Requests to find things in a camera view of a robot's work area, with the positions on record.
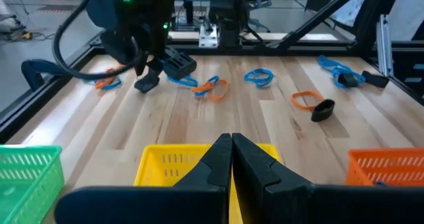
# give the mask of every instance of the wooden tabletop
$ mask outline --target wooden tabletop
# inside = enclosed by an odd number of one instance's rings
[[[229,81],[224,101],[196,100],[164,74],[147,94],[133,88],[133,71],[122,75],[124,84],[112,91],[73,79],[8,143],[60,145],[68,189],[132,185],[146,145],[212,143],[221,133],[240,132],[276,145],[288,168],[320,184],[344,182],[349,149],[423,146],[424,110],[394,84],[385,90],[367,84],[339,89],[316,58],[194,58],[199,82],[214,75]],[[375,72],[360,58],[334,59],[357,72]],[[96,56],[84,70],[116,65],[109,56]],[[244,74],[258,67],[274,72],[269,88],[244,82]],[[336,101],[330,119],[312,123],[310,112],[293,106],[291,94],[306,89]]]

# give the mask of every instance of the cable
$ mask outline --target cable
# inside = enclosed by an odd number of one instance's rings
[[[175,14],[175,27],[176,27],[176,30],[178,30],[178,25],[180,23],[178,21],[180,19],[180,13],[183,12],[183,11],[184,11],[184,4],[182,4],[180,6],[180,8],[178,8],[178,11],[174,13]]]
[[[135,66],[136,62],[138,62],[140,60],[140,56],[142,54],[141,52],[138,51],[137,44],[136,44],[135,41],[132,42],[132,45],[133,45],[133,48],[134,48],[134,51],[135,51],[135,54],[136,54],[134,59],[131,62],[129,62],[128,64],[126,64],[125,67],[120,68],[118,70],[115,70],[113,72],[97,73],[97,74],[85,74],[85,73],[81,73],[81,72],[78,72],[78,71],[70,68],[66,64],[66,62],[64,61],[62,55],[60,54],[60,39],[61,39],[63,33],[65,32],[65,30],[69,27],[69,25],[85,9],[85,7],[88,4],[88,1],[89,0],[82,0],[81,3],[75,9],[75,11],[73,11],[71,13],[71,15],[68,18],[66,18],[66,20],[63,22],[63,24],[58,27],[58,30],[56,31],[56,36],[54,37],[54,40],[53,40],[53,48],[52,48],[55,61],[69,75],[71,75],[75,78],[83,79],[83,80],[98,80],[98,79],[110,78],[110,77],[117,76],[119,74],[122,74],[123,72],[128,71],[129,69],[131,69],[132,67]]]
[[[24,2],[23,2],[23,0],[19,0],[19,2],[21,3],[20,5],[22,5],[22,7],[23,7],[23,9],[24,9],[24,13],[25,13],[25,15],[26,15],[26,22],[25,22],[25,27],[28,25],[28,23],[32,23],[34,26],[35,26],[35,24],[32,22],[32,20],[30,19],[30,17],[29,17],[29,12],[28,12],[28,10],[27,10],[27,6],[25,6],[25,4],[24,4]]]
[[[35,41],[45,41],[52,40],[55,34],[45,35],[42,32],[32,32],[28,31],[18,31],[20,34],[12,33],[6,37],[0,38],[0,40],[4,40],[5,42],[29,42],[32,40]]]

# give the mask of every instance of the green basket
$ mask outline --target green basket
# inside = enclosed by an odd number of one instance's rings
[[[59,146],[0,146],[0,223],[41,223],[64,186]]]

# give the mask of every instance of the orange basket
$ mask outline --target orange basket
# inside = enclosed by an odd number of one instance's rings
[[[350,150],[346,185],[424,186],[424,148]]]

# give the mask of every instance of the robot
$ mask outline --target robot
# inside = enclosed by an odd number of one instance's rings
[[[141,76],[134,87],[143,93],[159,83],[163,71],[174,80],[190,75],[197,66],[195,60],[166,46],[175,0],[82,0],[77,9],[56,31],[53,55],[64,73],[84,80],[98,80],[119,75],[134,68]],[[71,22],[86,9],[93,23],[105,30],[101,43],[110,56],[125,67],[109,73],[83,74],[70,68],[60,54],[60,39]],[[240,32],[248,28],[249,12],[246,0],[211,0],[208,24],[219,27],[219,46],[241,46]]]
[[[148,73],[134,87],[143,93],[159,83],[159,74],[180,80],[196,69],[195,60],[167,47],[169,21],[175,0],[82,0],[77,9],[59,27],[53,42],[57,64],[71,76],[97,80],[116,76],[134,68],[142,75]],[[83,74],[71,69],[59,51],[60,38],[70,23],[86,9],[93,23],[105,30],[100,36],[106,52],[125,67],[111,73]],[[147,62],[148,56],[153,59]]]

